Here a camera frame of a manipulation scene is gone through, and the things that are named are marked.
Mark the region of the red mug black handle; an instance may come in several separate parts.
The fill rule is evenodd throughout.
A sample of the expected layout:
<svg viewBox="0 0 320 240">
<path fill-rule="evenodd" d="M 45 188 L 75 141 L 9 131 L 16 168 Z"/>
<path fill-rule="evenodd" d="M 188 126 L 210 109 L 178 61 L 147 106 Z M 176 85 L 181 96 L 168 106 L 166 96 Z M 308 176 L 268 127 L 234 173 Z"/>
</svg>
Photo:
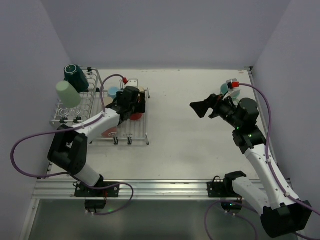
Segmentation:
<svg viewBox="0 0 320 240">
<path fill-rule="evenodd" d="M 138 121 L 143 117 L 143 113 L 134 113 L 133 115 L 130 116 L 131 121 Z"/>
</svg>

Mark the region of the pale green mug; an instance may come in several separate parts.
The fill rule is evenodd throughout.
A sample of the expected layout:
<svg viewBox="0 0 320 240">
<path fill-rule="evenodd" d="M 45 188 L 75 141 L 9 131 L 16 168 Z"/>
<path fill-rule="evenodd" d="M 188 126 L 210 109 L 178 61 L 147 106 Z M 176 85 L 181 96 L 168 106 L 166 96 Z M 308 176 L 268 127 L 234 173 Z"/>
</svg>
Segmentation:
<svg viewBox="0 0 320 240">
<path fill-rule="evenodd" d="M 222 84 L 220 87 L 220 93 L 222 95 L 226 95 L 227 97 L 231 97 L 233 100 L 237 99 L 240 96 L 240 90 L 239 89 L 232 89 L 229 90 L 226 83 Z"/>
</svg>

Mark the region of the light blue mug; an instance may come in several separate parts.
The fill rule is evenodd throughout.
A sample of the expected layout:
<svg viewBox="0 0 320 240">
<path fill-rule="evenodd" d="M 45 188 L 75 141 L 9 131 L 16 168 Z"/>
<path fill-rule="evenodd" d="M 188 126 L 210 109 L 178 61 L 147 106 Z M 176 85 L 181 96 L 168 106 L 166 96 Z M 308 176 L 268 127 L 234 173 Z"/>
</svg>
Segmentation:
<svg viewBox="0 0 320 240">
<path fill-rule="evenodd" d="M 116 86 L 112 86 L 110 88 L 108 88 L 107 90 L 107 96 L 115 99 L 117 97 L 117 93 L 120 91 L 120 89 Z"/>
</svg>

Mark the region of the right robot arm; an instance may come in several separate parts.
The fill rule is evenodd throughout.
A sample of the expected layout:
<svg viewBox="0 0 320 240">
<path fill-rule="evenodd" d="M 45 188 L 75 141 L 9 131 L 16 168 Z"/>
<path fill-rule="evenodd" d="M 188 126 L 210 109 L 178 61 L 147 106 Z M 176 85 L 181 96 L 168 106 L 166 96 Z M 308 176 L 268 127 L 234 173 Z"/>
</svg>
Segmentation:
<svg viewBox="0 0 320 240">
<path fill-rule="evenodd" d="M 209 118 L 221 117 L 234 127 L 233 141 L 253 166 L 264 188 L 258 189 L 242 171 L 237 171 L 225 175 L 225 191 L 243 197 L 253 207 L 271 238 L 304 230 L 312 214 L 311 205 L 300 200 L 273 157 L 266 154 L 266 138 L 257 126 L 257 102 L 243 98 L 234 105 L 231 97 L 211 94 L 203 101 L 190 103 L 190 107 L 199 118 L 212 109 Z"/>
</svg>

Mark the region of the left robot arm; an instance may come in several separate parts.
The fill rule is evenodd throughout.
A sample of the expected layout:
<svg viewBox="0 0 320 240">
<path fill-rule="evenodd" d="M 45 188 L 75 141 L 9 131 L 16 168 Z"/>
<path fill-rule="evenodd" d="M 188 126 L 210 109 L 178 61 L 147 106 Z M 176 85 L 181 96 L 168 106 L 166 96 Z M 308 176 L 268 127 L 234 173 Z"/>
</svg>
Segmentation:
<svg viewBox="0 0 320 240">
<path fill-rule="evenodd" d="M 102 111 L 90 119 L 67 126 L 61 125 L 54 135 L 47 158 L 76 180 L 96 187 L 103 177 L 87 163 L 88 145 L 103 132 L 115 128 L 134 114 L 146 112 L 146 94 L 128 86 L 117 92 L 112 103 L 102 104 Z"/>
</svg>

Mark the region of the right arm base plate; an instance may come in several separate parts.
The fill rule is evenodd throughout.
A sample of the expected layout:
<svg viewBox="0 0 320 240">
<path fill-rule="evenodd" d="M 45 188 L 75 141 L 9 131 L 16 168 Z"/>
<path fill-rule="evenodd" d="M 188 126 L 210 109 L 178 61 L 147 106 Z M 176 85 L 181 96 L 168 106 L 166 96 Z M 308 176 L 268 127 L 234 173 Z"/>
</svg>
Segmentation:
<svg viewBox="0 0 320 240">
<path fill-rule="evenodd" d="M 239 195 L 234 192 L 227 191 L 224 182 L 209 181 L 207 185 L 207 195 L 209 198 L 238 198 Z"/>
</svg>

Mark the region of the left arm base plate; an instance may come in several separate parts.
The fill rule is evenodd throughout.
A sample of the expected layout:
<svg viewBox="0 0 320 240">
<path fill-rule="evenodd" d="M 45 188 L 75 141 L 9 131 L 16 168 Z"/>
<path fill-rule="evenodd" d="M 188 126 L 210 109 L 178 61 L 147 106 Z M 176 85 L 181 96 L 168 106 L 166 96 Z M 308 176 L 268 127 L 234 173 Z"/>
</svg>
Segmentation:
<svg viewBox="0 0 320 240">
<path fill-rule="evenodd" d="M 119 196 L 119 183 L 110 181 L 101 181 L 97 183 L 96 188 L 106 188 L 108 189 L 92 189 L 84 186 L 80 182 L 74 182 L 72 184 L 75 187 L 74 196 L 80 198 L 117 198 Z"/>
</svg>

